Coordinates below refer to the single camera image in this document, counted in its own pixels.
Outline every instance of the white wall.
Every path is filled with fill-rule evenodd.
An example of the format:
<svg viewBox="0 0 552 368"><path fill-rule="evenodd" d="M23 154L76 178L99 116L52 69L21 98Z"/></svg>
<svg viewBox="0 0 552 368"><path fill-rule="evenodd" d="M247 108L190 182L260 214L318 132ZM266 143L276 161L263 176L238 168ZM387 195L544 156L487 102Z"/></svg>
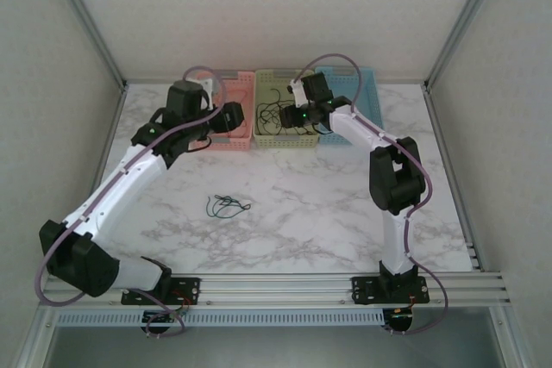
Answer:
<svg viewBox="0 0 552 368"><path fill-rule="evenodd" d="M0 366L37 299L38 231L86 196L118 92L66 0L0 0Z"/></svg>
<svg viewBox="0 0 552 368"><path fill-rule="evenodd" d="M552 0L486 0L433 90L477 241L552 366Z"/></svg>
<svg viewBox="0 0 552 368"><path fill-rule="evenodd" d="M466 0L85 0L123 75L197 63L303 66L350 54L382 79L423 79Z"/></svg>

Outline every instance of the white marble tabletop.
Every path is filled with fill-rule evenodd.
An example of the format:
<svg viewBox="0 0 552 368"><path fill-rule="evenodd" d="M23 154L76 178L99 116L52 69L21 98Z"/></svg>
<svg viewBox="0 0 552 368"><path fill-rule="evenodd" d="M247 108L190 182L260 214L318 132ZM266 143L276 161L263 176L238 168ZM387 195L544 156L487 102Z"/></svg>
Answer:
<svg viewBox="0 0 552 368"><path fill-rule="evenodd" d="M164 105L168 87L130 86L106 172ZM471 271L420 87L383 84L379 100L386 129L417 141L435 186L430 204L414 215L414 256L432 270ZM252 207L230 220L210 218L205 205L215 194ZM145 255L177 273L372 272L383 234L367 156L353 147L318 146L185 154L141 195L112 242L111 253Z"/></svg>

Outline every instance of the purple cable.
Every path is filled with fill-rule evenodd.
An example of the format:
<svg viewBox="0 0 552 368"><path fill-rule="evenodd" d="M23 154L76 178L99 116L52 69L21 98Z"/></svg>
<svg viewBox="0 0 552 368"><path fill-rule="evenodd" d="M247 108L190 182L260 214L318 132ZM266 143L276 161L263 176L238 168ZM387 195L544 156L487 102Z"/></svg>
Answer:
<svg viewBox="0 0 552 368"><path fill-rule="evenodd" d="M362 90L362 72L361 72L361 69L359 68L359 66L356 65L356 62L354 62L351 58L349 58L349 56L344 55L342 53L326 53L325 55L321 55L318 58L316 58L316 59L312 60L311 62L309 62L309 64L307 64L301 70L301 72L295 77L294 81L297 82L299 80L299 78L301 78L301 76L304 74L304 72L307 69L311 68L318 61L320 61L322 59L326 59L326 58L333 58L333 57L345 59L347 62L349 62L353 66L353 68L356 70L356 73L358 74L359 86L356 90L356 93L354 94L353 101L351 102L351 113L356 114L355 105L356 105L356 101L358 100L359 96L361 95L361 90ZM363 120L359 116L356 116L355 120L358 121L360 124L362 124L363 126L368 128L370 131L372 131L375 134L380 134L380 133L384 132L381 128L375 126L370 121L367 122L367 121ZM390 143L392 146L396 147L402 154L404 154L406 156L406 158L409 159L412 162L412 164L423 174L423 178L425 179L426 183L428 184L428 193L427 193L426 197L424 198L424 200L422 200L420 203L418 203L412 209L408 210L408 212L406 213L406 216L405 216L406 220L405 220L404 244L405 244L405 253L409 254L411 252L410 246L408 244L408 234L410 232L410 218L416 211L421 209L423 206L425 206L430 201L431 197L433 196L433 183L431 182L431 178L430 178L429 173L427 171L425 171L422 164L420 162L418 162L418 160L415 159L412 154L410 154L408 151L406 151L406 149L404 149L395 140L392 140L391 138L387 137L386 135L383 135L382 139L384 141ZM430 275L436 281L436 283L441 288L442 295L444 296L445 303L444 303L444 307L443 307L441 315L437 319L435 319L433 322L431 322L430 324L428 324L424 327L420 327L418 329L414 329L414 330L411 330L411 331L401 331L402 335L420 334L424 331L427 331L428 329L434 327L439 322L441 322L445 318L445 316L447 315L447 313L449 311L449 295L447 295L447 291L445 290L445 287L443 286L441 280L437 277L437 275L433 271L431 271L430 269L428 269L424 265L420 264L412 256L409 256L408 259L410 260L410 262L412 262L414 265L418 266L420 269L425 271L428 275Z"/></svg>
<svg viewBox="0 0 552 368"><path fill-rule="evenodd" d="M164 312L159 312L158 314L153 315L151 318L149 318L147 320L147 323L146 323L146 335L147 336L155 335L155 337L157 339L159 339L159 338L170 338L171 336L181 335L185 332L184 321L182 320L182 316L180 316L180 314L178 312L176 312L172 309L169 309L169 307L166 306L162 301L157 299L155 296L150 295L149 293L147 293L144 290L140 290L140 289L129 289L129 290L132 290L134 293L137 293L139 295L142 295L142 296L146 297L147 299L149 299L150 301L152 301L156 305L161 306L165 310ZM160 318L163 315L170 315L170 314L174 314L174 316L176 317L176 320L180 324L180 330L178 332L171 332L171 333L168 333L168 334L152 334L149 331L149 326L152 324L153 321L155 321L157 318Z"/></svg>
<svg viewBox="0 0 552 368"><path fill-rule="evenodd" d="M123 168L125 170L128 170L132 165L134 165L141 157L143 157L146 153L148 153L152 148L157 146L160 142L162 142L165 138L168 136L177 133L178 131L182 131L183 129L189 128L189 127L195 127L196 125L202 124L204 122L209 121L213 117L215 117L221 110L223 109L223 105L226 103L227 98L227 91L226 86L224 85L223 79L220 77L220 75L215 72L213 69L209 68L208 66L198 65L193 66L192 68L188 69L186 72L184 72L184 75L182 76L182 79L186 79L186 77L194 71L207 71L212 73L216 81L220 84L221 89L223 91L223 101L221 102L221 105L216 108L212 113L207 115L204 118L201 118L200 120L187 122L186 124L178 125L175 128L171 128L168 131L166 131L164 134L160 135L157 139L155 139L149 146L145 147L143 150L141 150L139 153L137 153ZM113 186L119 181L119 179L124 174L122 172L118 172L111 181L109 181L105 187L99 192L97 197L92 201L91 205L85 210L85 212L82 214L83 217L87 217L90 215L90 213L98 206L98 204L104 199L105 195L113 188ZM61 243L69 237L69 234L71 234L79 225L82 223L80 219L77 219L65 232L61 234L61 236L56 239L56 241L50 246L46 254L44 255L44 258L41 261L41 264L38 268L38 271L34 275L34 293L38 296L38 298L41 300L41 303L53 307L62 307L66 305L70 305L71 303L75 303L77 300L79 300L81 297L85 295L84 292L80 292L75 297L72 297L71 299L67 299L66 301L62 302L55 302L51 301L44 295L44 291L41 287L41 280L42 280L42 274L46 270L47 263L50 261L50 259L53 256L53 253L60 247Z"/></svg>

